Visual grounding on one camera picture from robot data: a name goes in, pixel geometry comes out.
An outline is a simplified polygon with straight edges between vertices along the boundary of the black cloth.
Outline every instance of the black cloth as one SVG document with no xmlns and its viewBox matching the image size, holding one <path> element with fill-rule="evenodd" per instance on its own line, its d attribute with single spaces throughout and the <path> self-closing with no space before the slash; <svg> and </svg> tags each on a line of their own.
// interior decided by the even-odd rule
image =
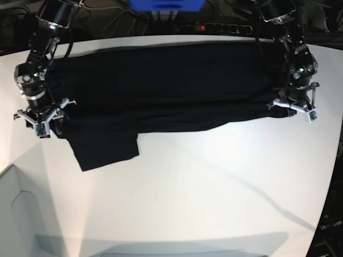
<svg viewBox="0 0 343 257">
<path fill-rule="evenodd" d="M 277 52 L 271 46 L 270 56 Z M 209 130 L 228 122 L 284 118 L 267 104 L 282 87 L 253 43 L 204 43 L 121 49 L 65 60 L 55 97 L 77 101 L 65 112 L 67 139 L 82 171 L 137 156 L 148 132 Z"/>
</svg>

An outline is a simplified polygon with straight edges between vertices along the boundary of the blue box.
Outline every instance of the blue box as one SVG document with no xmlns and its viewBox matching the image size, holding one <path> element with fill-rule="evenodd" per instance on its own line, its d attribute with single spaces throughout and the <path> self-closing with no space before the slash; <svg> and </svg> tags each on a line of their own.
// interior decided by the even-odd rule
<svg viewBox="0 0 343 257">
<path fill-rule="evenodd" d="M 137 11 L 188 11 L 198 12 L 206 0 L 130 0 Z"/>
</svg>

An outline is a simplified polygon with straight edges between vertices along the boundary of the black garment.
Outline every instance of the black garment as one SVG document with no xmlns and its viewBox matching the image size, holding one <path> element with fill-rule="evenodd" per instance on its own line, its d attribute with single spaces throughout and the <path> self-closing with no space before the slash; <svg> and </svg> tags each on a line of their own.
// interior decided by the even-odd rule
<svg viewBox="0 0 343 257">
<path fill-rule="evenodd" d="M 272 46 L 267 51 L 277 53 Z M 280 71 L 253 43 L 207 43 L 99 52 L 65 61 L 56 97 L 68 106 L 63 135 L 83 171 L 138 155 L 137 135 L 209 130 L 228 122 L 284 118 L 267 104 Z"/>
</svg>

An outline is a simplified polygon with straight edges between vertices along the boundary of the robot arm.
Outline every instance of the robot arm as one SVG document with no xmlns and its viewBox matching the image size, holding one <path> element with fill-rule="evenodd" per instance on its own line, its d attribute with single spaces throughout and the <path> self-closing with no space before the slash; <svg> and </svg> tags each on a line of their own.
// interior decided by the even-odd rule
<svg viewBox="0 0 343 257">
<path fill-rule="evenodd" d="M 302 31 L 293 17 L 296 8 L 292 0 L 252 1 L 264 21 L 279 28 L 281 33 L 275 41 L 285 46 L 288 81 L 285 88 L 280 90 L 280 98 L 275 99 L 269 107 L 277 105 L 303 112 L 310 122 L 314 121 L 317 118 L 315 89 L 319 84 L 310 84 L 310 79 L 317 72 L 318 65 L 304 44 Z M 70 103 L 69 99 L 62 99 L 60 103 L 53 99 L 45 76 L 54 61 L 61 31 L 69 27 L 82 5 L 83 0 L 45 0 L 37 14 L 40 28 L 30 39 L 27 61 L 16 68 L 15 80 L 29 106 L 26 111 L 19 110 L 14 117 L 24 118 L 40 138 L 50 137 L 51 121 L 60 117 L 62 109 Z M 314 93 L 312 103 L 307 97 L 310 90 Z"/>
</svg>

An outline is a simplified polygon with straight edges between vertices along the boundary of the white table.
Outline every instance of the white table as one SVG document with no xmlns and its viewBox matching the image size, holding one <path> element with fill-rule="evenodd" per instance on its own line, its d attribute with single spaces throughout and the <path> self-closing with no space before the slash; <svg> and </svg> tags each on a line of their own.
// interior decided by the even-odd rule
<svg viewBox="0 0 343 257">
<path fill-rule="evenodd" d="M 146 36 L 76 43 L 73 54 L 119 46 L 237 40 Z M 61 56 L 66 46 L 58 50 Z M 306 256 L 323 209 L 343 115 L 343 52 L 310 47 L 320 68 L 319 120 L 303 115 L 138 138 L 140 156 L 81 172 L 65 140 L 39 140 L 12 115 L 27 52 L 0 58 L 0 162 L 37 198 L 40 240 L 62 256 L 240 250 Z"/>
</svg>

